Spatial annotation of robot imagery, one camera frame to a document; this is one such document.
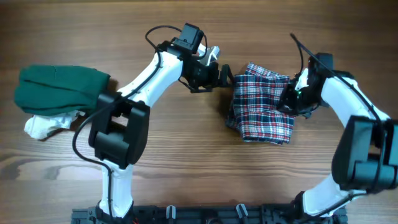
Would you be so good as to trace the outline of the plaid shirt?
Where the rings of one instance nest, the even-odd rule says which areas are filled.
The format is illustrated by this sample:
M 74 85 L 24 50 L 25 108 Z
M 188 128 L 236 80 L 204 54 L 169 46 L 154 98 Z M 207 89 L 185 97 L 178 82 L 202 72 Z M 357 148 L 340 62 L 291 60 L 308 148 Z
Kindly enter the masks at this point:
M 249 63 L 234 77 L 233 99 L 226 125 L 239 132 L 245 142 L 290 142 L 294 117 L 277 110 L 289 77 Z

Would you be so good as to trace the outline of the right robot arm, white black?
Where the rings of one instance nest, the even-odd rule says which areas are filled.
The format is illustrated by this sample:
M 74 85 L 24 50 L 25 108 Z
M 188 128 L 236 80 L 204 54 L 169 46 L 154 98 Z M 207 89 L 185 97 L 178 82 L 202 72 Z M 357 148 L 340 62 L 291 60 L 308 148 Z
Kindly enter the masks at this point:
M 301 222 L 331 217 L 361 197 L 397 188 L 397 120 L 377 109 L 349 72 L 335 70 L 332 54 L 317 53 L 283 90 L 278 111 L 309 118 L 330 107 L 344 131 L 330 175 L 292 202 L 290 217 Z

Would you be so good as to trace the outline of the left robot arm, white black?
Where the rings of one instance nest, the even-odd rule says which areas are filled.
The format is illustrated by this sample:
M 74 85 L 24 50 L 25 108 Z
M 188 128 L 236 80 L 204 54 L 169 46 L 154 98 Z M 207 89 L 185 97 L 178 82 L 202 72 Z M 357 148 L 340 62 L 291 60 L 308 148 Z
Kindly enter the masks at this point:
M 102 94 L 98 107 L 102 113 L 93 118 L 89 145 L 95 150 L 103 175 L 102 198 L 94 207 L 91 221 L 132 223 L 134 199 L 132 172 L 146 148 L 150 110 L 165 90 L 180 78 L 190 91 L 209 91 L 224 81 L 219 75 L 217 46 L 200 44 L 191 52 L 177 43 L 165 41 L 152 61 L 116 95 Z

